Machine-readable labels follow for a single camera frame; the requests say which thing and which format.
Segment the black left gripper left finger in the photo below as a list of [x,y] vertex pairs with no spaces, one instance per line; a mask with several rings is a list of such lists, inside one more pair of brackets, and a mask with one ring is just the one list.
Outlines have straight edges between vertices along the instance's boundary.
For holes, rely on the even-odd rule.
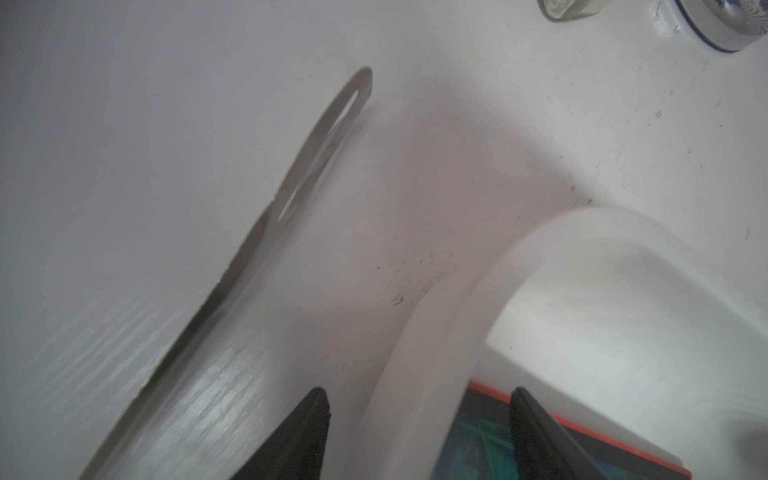
[[318,480],[330,420],[326,391],[311,389],[231,479]]

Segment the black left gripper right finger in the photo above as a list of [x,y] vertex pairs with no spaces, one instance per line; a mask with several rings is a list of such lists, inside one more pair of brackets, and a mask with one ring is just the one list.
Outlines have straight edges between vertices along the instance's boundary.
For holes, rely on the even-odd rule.
[[509,425],[520,479],[607,479],[586,451],[523,387],[511,393]]

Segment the white plastic storage box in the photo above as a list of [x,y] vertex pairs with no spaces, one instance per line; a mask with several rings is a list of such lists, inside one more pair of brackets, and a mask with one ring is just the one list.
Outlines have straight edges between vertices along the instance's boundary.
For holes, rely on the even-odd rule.
[[585,208],[417,304],[345,479],[425,479],[471,380],[688,468],[767,475],[767,311],[658,222]]

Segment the glass spice jar black lid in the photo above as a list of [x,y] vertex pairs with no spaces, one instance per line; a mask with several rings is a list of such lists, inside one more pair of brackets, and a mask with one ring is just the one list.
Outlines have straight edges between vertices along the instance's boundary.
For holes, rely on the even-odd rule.
[[589,17],[603,10],[610,0],[539,0],[544,16],[554,22]]

